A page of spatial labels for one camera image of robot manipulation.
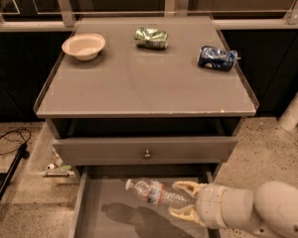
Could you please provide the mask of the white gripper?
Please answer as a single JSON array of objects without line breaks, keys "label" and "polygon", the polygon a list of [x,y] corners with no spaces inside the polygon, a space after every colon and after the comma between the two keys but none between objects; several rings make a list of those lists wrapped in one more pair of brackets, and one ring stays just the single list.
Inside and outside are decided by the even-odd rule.
[{"label": "white gripper", "polygon": [[172,188],[183,190],[190,197],[196,197],[196,207],[193,204],[182,208],[169,207],[168,211],[173,217],[211,229],[227,228],[222,215],[225,186],[179,180],[172,184]]}]

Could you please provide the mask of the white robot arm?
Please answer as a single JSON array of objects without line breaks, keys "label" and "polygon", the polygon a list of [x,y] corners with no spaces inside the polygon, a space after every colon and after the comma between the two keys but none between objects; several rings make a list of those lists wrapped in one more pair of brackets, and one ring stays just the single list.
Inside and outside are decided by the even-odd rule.
[{"label": "white robot arm", "polygon": [[171,215],[256,238],[298,238],[298,139],[283,120],[244,121],[240,142],[210,183],[178,181],[195,203]]}]

